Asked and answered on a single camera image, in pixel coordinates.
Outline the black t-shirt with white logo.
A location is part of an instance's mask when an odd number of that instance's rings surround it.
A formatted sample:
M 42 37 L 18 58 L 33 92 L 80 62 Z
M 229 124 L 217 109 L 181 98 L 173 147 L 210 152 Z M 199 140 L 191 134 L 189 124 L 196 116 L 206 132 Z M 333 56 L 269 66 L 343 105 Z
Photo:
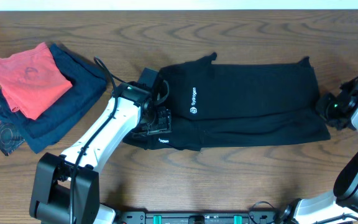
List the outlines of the black t-shirt with white logo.
M 330 139 L 315 111 L 319 89 L 308 57 L 270 65 L 217 64 L 216 54 L 159 70 L 168 83 L 164 107 L 172 131 L 129 133 L 143 149 L 303 144 Z

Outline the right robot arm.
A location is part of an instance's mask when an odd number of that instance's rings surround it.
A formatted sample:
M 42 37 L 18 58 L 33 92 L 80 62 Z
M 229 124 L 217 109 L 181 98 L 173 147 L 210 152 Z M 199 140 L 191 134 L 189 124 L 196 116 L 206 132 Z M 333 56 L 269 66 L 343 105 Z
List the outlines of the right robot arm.
M 316 110 L 338 131 L 353 130 L 358 137 L 358 76 L 343 83 L 338 95 L 321 97 Z M 280 215 L 279 223 L 358 222 L 358 149 L 336 178 L 333 189 L 313 198 L 298 199 Z

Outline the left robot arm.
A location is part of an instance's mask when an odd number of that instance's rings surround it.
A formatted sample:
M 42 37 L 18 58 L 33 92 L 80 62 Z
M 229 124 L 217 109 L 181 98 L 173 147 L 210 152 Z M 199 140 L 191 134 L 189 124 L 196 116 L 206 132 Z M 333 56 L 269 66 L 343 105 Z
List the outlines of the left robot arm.
M 171 112 L 162 105 L 169 93 L 168 82 L 148 68 L 138 81 L 117 86 L 102 115 L 76 143 L 58 156 L 41 157 L 30 216 L 42 223 L 113 223 L 115 210 L 100 202 L 99 175 L 125 137 L 171 132 Z

